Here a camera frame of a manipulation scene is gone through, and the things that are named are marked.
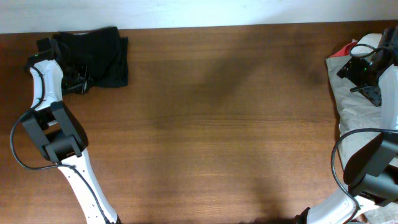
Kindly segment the black shorts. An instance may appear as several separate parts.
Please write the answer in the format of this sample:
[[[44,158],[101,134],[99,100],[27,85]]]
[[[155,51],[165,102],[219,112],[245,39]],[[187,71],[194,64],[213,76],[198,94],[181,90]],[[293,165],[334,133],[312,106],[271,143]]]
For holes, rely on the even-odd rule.
[[[116,26],[84,34],[60,32],[53,37],[67,46],[72,62],[88,66],[90,86],[120,88],[128,85],[128,38],[121,37]]]

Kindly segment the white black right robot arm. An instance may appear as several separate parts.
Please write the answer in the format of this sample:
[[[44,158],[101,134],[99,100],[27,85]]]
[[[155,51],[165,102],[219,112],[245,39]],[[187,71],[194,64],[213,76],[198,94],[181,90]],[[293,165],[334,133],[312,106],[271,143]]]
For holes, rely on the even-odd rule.
[[[338,189],[294,223],[352,223],[397,203],[397,28],[326,62],[341,132],[331,152],[331,171],[336,172],[340,157],[343,180],[334,176]]]

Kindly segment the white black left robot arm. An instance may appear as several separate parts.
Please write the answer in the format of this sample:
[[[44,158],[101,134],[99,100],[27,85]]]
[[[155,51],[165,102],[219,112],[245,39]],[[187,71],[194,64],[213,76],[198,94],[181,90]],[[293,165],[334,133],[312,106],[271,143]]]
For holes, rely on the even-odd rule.
[[[37,41],[38,53],[26,65],[34,81],[34,99],[19,122],[42,157],[57,168],[70,184],[87,223],[120,223],[96,179],[88,154],[88,137],[63,102],[67,93],[88,90],[88,66],[72,60],[69,48],[59,40]]]

